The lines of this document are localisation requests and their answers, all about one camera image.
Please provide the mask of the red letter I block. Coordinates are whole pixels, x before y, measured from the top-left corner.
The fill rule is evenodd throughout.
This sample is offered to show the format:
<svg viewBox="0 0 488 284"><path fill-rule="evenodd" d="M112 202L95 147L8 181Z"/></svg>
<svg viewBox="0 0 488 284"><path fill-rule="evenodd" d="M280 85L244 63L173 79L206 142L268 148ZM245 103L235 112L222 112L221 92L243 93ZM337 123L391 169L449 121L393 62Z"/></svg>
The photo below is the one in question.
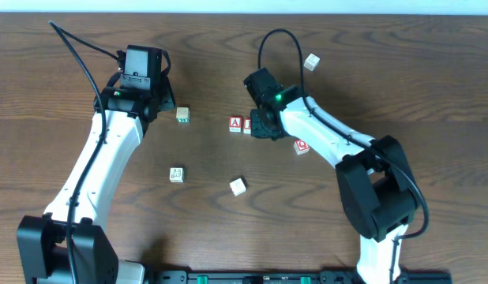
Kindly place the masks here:
<svg viewBox="0 0 488 284"><path fill-rule="evenodd" d="M245 134L251 134L251 130L252 130L251 119L250 118L246 118L244 120L244 124L243 124L243 132Z"/></svg>

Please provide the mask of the red letter A block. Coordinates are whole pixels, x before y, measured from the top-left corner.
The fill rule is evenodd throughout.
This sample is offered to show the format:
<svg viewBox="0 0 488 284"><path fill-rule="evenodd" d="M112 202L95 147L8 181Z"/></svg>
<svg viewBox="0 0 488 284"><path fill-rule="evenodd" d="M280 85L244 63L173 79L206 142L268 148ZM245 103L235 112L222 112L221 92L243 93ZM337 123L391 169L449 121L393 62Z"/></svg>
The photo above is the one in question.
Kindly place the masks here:
<svg viewBox="0 0 488 284"><path fill-rule="evenodd" d="M230 116L229 131L231 133L240 133L242 131L242 118L238 116Z"/></svg>

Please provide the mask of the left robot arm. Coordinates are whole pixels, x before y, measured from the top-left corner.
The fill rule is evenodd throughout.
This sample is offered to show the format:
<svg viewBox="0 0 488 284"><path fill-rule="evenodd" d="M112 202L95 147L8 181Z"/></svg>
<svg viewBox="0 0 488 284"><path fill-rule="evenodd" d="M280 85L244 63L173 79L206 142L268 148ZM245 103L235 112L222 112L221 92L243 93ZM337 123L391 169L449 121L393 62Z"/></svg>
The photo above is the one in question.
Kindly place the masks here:
<svg viewBox="0 0 488 284"><path fill-rule="evenodd" d="M27 283L143 283L140 263L120 260L106 235L111 201L129 158L160 111L175 107L167 76L117 75L95 100L92 127L58 195L26 215L17 244Z"/></svg>

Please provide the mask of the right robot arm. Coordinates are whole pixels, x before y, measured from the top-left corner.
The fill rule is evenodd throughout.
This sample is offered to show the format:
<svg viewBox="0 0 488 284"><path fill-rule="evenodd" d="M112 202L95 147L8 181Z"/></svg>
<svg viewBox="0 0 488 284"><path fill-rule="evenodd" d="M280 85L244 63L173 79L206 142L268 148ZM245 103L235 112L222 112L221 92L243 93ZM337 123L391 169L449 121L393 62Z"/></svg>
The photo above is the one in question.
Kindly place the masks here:
<svg viewBox="0 0 488 284"><path fill-rule="evenodd" d="M257 105L251 111L253 136L297 137L334 167L344 213L360 235L359 277L394 283L408 225L426 207L398 141L351 129L296 86L245 87Z"/></svg>

